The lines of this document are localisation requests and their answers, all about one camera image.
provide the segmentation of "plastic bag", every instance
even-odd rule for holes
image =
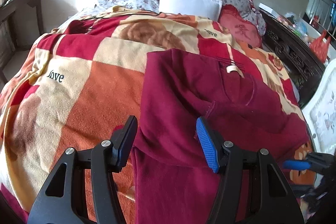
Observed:
[[[331,36],[328,37],[327,42],[323,41],[323,38],[327,35],[327,31],[324,30],[322,35],[316,38],[310,45],[310,50],[317,56],[317,58],[324,63],[327,59],[328,48],[331,41]]]

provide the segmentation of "pink pillow with chinese character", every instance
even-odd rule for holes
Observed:
[[[227,4],[222,7],[218,22],[229,29],[234,38],[245,41],[252,47],[261,46],[261,37],[257,28],[251,22],[241,18],[239,11],[233,5]]]

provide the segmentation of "dark wooden cabinet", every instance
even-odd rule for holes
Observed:
[[[299,90],[299,105],[302,108],[314,95],[325,66],[291,30],[267,12],[261,12],[266,21],[263,44],[281,59],[288,70],[290,78]]]

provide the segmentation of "silver bolt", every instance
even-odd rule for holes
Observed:
[[[225,147],[233,147],[233,142],[225,141],[225,142],[224,142],[224,146],[225,146]]]
[[[261,148],[260,153],[263,155],[268,155],[268,150],[266,148]]]
[[[65,154],[70,155],[74,152],[74,149],[72,147],[69,147],[65,150]]]
[[[101,142],[101,146],[104,146],[104,147],[109,146],[110,144],[111,142],[109,140],[104,140]]]

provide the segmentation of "blanket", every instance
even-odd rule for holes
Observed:
[[[170,48],[237,64],[244,63],[242,56],[252,60],[244,71],[278,93],[286,114],[303,119],[279,58],[235,39],[217,22],[119,6],[74,20],[34,42],[0,96],[0,190],[24,221],[66,148],[93,148],[128,115],[140,117],[147,53]],[[302,144],[296,157],[309,151],[310,144]],[[95,220],[86,174],[88,213]],[[131,162],[113,177],[126,221],[134,223]]]

